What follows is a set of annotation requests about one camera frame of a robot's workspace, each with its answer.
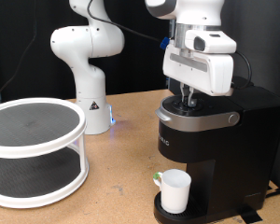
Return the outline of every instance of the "black background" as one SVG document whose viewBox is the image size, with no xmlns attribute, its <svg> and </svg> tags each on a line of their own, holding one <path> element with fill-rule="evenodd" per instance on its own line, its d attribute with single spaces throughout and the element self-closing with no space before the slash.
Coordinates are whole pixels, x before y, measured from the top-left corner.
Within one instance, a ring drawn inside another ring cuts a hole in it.
<svg viewBox="0 0 280 224">
<path fill-rule="evenodd" d="M 109 18 L 159 39 L 168 36 L 169 22 L 153 18 L 145 1 L 105 0 Z M 33 0 L 0 0 L 0 86 L 14 74 L 20 57 L 33 38 Z M 64 26 L 86 25 L 65 0 L 37 0 L 37 36 L 17 78 L 2 92 L 3 101 L 25 97 L 75 98 L 73 74 L 50 48 L 50 36 Z M 90 59 L 106 76 L 106 93 L 152 91 L 165 88 L 164 51 L 160 43 L 123 31 L 125 48 L 109 58 Z"/>
<path fill-rule="evenodd" d="M 51 51 L 49 39 L 57 28 L 85 25 L 67 0 L 38 0 L 37 39 L 26 55 L 19 76 L 2 93 L 4 101 L 23 97 L 75 98 L 69 67 Z M 33 37 L 33 0 L 0 0 L 0 85 L 14 73 L 20 56 Z M 112 21 L 157 38 L 168 34 L 168 21 L 150 16 L 144 0 L 105 0 Z M 233 38 L 251 62 L 256 86 L 280 96 L 280 0 L 226 0 L 222 30 Z M 106 92 L 116 94 L 165 88 L 163 51 L 159 44 L 125 34 L 120 55 L 91 59 L 105 71 Z M 234 56 L 234 74 L 245 77 L 245 63 Z M 273 181 L 280 187 L 280 147 Z"/>
</svg>

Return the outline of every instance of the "wooden table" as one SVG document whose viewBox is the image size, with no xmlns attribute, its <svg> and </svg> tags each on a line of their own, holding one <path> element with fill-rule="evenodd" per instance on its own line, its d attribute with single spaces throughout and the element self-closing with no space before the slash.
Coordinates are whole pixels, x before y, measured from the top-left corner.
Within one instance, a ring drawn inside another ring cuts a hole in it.
<svg viewBox="0 0 280 224">
<path fill-rule="evenodd" d="M 0 207 L 0 224 L 157 224 L 153 202 L 159 188 L 153 183 L 153 174 L 186 169 L 186 164 L 169 161 L 158 151 L 159 119 L 154 111 L 169 95 L 165 90 L 107 96 L 117 122 L 106 133 L 86 136 L 90 172 L 81 188 L 40 208 Z M 280 224 L 280 195 L 268 198 L 258 213 L 264 220 L 260 223 Z M 219 223 L 244 224 L 241 217 Z"/>
</svg>

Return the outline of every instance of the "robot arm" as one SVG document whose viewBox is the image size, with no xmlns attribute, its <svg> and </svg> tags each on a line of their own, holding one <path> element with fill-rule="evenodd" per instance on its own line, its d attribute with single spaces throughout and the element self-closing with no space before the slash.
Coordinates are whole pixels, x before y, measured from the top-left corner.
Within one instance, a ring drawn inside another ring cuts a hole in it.
<svg viewBox="0 0 280 224">
<path fill-rule="evenodd" d="M 167 46 L 163 72 L 212 96 L 229 95 L 236 43 L 220 31 L 224 0 L 146 0 L 151 15 L 176 20 L 175 39 Z"/>
<path fill-rule="evenodd" d="M 89 21 L 88 26 L 70 26 L 55 30 L 50 45 L 57 57 L 72 69 L 79 105 L 88 122 L 85 134 L 107 131 L 113 124 L 110 118 L 111 106 L 105 99 L 105 74 L 90 65 L 89 58 L 108 57 L 121 53 L 124 36 L 121 30 L 111 24 L 96 21 L 88 14 L 90 0 L 70 0 L 70 7 Z M 109 20 L 104 0 L 93 0 L 91 14 Z"/>
</svg>

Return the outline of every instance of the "blue light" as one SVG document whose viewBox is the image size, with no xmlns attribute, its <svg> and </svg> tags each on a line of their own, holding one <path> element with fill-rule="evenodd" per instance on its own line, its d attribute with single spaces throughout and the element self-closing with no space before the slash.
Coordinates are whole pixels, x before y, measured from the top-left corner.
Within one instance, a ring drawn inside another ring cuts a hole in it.
<svg viewBox="0 0 280 224">
<path fill-rule="evenodd" d="M 112 105 L 110 106 L 110 121 L 111 121 L 111 125 L 116 122 L 115 119 L 113 119 L 112 117 Z"/>
</svg>

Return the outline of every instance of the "black cable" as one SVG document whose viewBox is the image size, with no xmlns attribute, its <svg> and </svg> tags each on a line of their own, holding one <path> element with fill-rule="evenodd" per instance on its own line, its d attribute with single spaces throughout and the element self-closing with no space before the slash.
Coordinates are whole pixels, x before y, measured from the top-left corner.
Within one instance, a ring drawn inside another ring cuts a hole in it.
<svg viewBox="0 0 280 224">
<path fill-rule="evenodd" d="M 247 79 L 246 84 L 244 84 L 244 86 L 238 87 L 238 86 L 235 86 L 234 83 L 232 83 L 232 84 L 233 84 L 232 87 L 235 88 L 236 90 L 243 90 L 243 89 L 246 88 L 246 87 L 249 85 L 249 83 L 251 82 L 251 78 L 252 78 L 252 68 L 251 68 L 251 64 L 250 64 L 249 60 L 246 58 L 246 56 L 244 56 L 244 54 L 242 54 L 241 52 L 239 52 L 239 51 L 237 51 L 237 50 L 235 51 L 235 53 L 238 54 L 238 55 L 240 55 L 240 56 L 244 59 L 244 61 L 245 61 L 245 63 L 246 63 L 246 66 L 247 66 L 247 68 L 248 68 L 248 79 Z"/>
<path fill-rule="evenodd" d="M 27 46 L 26 50 L 24 51 L 24 53 L 22 54 L 21 58 L 20 58 L 20 62 L 18 64 L 18 67 L 16 69 L 15 74 L 9 79 L 9 81 L 7 81 L 7 83 L 0 89 L 0 93 L 3 91 L 3 89 L 16 77 L 16 75 L 18 74 L 20 67 L 21 67 L 21 63 L 22 60 L 26 54 L 26 52 L 28 51 L 28 49 L 32 46 L 32 44 L 35 42 L 35 38 L 36 38 L 36 0 L 35 0 L 35 21 L 34 21 L 34 37 L 31 40 L 30 44 Z"/>
<path fill-rule="evenodd" d="M 136 31 L 134 31 L 134 30 L 131 30 L 131 29 L 127 28 L 127 27 L 124 27 L 124 26 L 122 26 L 122 25 L 116 24 L 116 23 L 114 23 L 114 22 L 112 22 L 112 21 L 105 21 L 105 20 L 102 20 L 102 19 L 99 19 L 99 18 L 97 18 L 97 17 L 92 16 L 91 10 L 90 10 L 92 1 L 93 1 L 93 0 L 90 0 L 90 2 L 88 3 L 87 11 L 88 11 L 88 14 L 89 14 L 93 19 L 95 19 L 95 20 L 97 20 L 97 21 L 103 21 L 103 22 L 106 22 L 106 23 L 109 23 L 109 24 L 118 26 L 118 27 L 121 28 L 122 30 L 126 30 L 126 31 L 128 31 L 128 32 L 131 32 L 132 34 L 140 35 L 140 36 L 142 36 L 142 37 L 144 37 L 144 38 L 151 39 L 151 40 L 154 40 L 154 41 L 158 41 L 159 43 L 161 42 L 161 40 L 159 40 L 158 38 L 155 38 L 155 37 L 152 37 L 152 36 L 149 36 L 149 35 L 143 35 L 143 34 L 140 34 L 140 33 L 136 32 Z"/>
</svg>

